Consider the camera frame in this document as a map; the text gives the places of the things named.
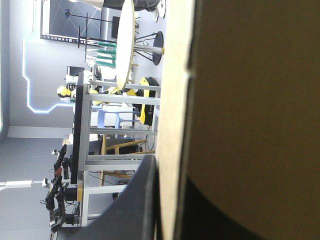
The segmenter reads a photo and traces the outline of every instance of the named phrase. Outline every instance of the brown cardboard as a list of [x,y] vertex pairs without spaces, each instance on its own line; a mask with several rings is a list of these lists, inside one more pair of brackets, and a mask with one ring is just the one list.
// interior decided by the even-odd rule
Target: brown cardboard
[[182,161],[215,206],[266,239],[320,238],[319,10],[206,0],[197,16]]

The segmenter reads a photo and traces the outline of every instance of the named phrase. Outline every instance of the blue plastic chair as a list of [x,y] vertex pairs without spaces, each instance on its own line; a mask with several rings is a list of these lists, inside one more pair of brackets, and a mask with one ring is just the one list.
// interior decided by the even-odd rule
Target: blue plastic chair
[[[139,122],[139,120],[127,120],[127,119],[122,119],[120,117],[120,114],[128,114],[128,113],[132,113],[132,114],[137,114],[137,111],[106,111],[103,109],[100,109],[98,112],[98,118],[97,118],[97,127],[99,129],[105,129],[105,114],[115,114],[115,124],[114,124],[114,128],[116,129],[120,129],[121,128],[121,123],[123,122]],[[125,139],[138,139],[138,138],[133,138],[133,137],[124,137]]]

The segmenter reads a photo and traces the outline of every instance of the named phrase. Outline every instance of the table surface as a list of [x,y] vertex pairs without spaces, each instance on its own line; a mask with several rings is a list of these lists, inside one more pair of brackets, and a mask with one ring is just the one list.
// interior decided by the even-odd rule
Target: table surface
[[125,0],[119,21],[116,43],[116,83],[124,89],[131,71],[135,42],[135,6],[133,0]]

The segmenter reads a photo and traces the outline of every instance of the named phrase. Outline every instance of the white shoe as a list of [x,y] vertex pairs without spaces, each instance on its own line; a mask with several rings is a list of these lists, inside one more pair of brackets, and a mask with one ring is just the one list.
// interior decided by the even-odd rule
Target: white shoe
[[159,11],[158,11],[158,9],[156,8],[156,9],[152,12],[152,14],[153,14],[153,17],[152,17],[153,21],[158,22],[158,18],[159,18]]
[[164,19],[166,15],[166,0],[160,0],[156,9],[158,9],[160,18]]

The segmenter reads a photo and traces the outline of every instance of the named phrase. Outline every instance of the person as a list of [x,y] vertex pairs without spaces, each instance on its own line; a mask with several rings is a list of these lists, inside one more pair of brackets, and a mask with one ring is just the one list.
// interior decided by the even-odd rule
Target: person
[[[98,9],[110,8],[121,10],[125,0],[69,0],[70,2],[83,2],[90,4]],[[165,17],[166,0],[133,0],[134,10],[147,10],[153,13],[153,20],[157,22],[158,17]]]

